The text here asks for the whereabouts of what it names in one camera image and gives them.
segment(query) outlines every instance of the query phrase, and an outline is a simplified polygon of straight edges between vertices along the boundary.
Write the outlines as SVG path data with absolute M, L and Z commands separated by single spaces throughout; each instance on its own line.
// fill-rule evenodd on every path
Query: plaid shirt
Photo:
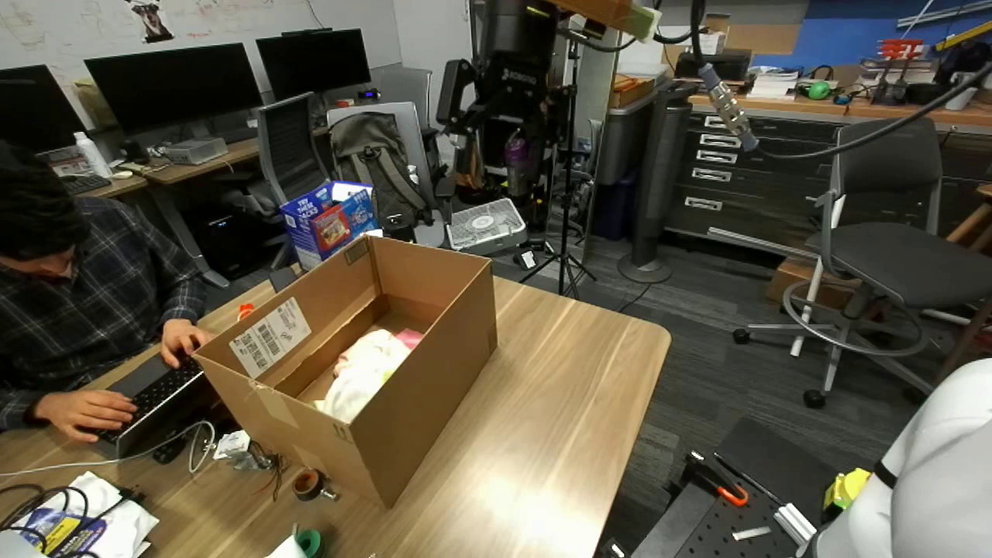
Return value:
M 152 224 L 109 198 L 78 198 L 86 239 L 64 283 L 0 270 L 0 429 L 158 340 L 163 318 L 201 316 L 192 260 Z

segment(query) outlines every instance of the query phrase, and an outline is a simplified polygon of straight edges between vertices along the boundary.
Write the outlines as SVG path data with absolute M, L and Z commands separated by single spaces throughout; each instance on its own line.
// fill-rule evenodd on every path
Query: backpack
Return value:
M 404 156 L 393 115 L 360 110 L 341 117 L 333 124 L 327 140 L 333 172 L 373 187 L 376 213 L 388 235 L 410 235 L 416 224 L 431 224 L 427 198 Z

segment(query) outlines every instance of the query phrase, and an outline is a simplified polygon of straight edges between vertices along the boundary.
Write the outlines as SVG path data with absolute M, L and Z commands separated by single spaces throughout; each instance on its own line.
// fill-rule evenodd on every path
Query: tripod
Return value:
M 570 230 L 570 203 L 572 203 L 572 176 L 570 176 L 570 164 L 572 164 L 572 143 L 577 143 L 577 87 L 580 87 L 580 47 L 577 40 L 567 40 L 567 57 L 570 57 L 570 87 L 567 87 L 567 108 L 563 108 L 563 188 L 561 188 L 561 235 L 559 235 L 559 250 L 546 241 L 548 256 L 532 267 L 527 277 L 522 277 L 522 283 L 530 283 L 537 272 L 542 272 L 548 262 L 559 260 L 559 294 L 563 292 L 563 277 L 570 283 L 570 294 L 577 298 L 577 272 L 590 277 L 594 283 L 594 277 L 590 272 L 590 267 L 582 260 L 577 260 L 567 250 L 567 230 Z

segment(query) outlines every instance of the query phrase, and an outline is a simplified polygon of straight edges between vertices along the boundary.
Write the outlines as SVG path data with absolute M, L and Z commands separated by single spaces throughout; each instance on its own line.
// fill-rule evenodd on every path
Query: computer monitor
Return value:
M 47 64 L 0 71 L 0 135 L 31 150 L 71 145 L 85 122 Z
M 368 84 L 363 32 L 294 32 L 258 40 L 275 99 Z
M 241 44 L 86 57 L 124 134 L 147 134 L 261 105 Z

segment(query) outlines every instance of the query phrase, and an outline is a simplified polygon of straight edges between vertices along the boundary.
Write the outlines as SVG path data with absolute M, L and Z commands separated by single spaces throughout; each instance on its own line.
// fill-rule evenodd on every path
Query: hand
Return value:
M 97 444 L 92 429 L 122 429 L 134 420 L 136 407 L 117 390 L 63 390 L 34 407 L 34 418 L 51 420 L 67 440 Z
M 168 318 L 162 324 L 162 360 L 169 364 L 169 368 L 180 368 L 180 357 L 192 357 L 201 344 L 208 344 L 212 333 L 199 324 L 192 324 L 188 318 Z

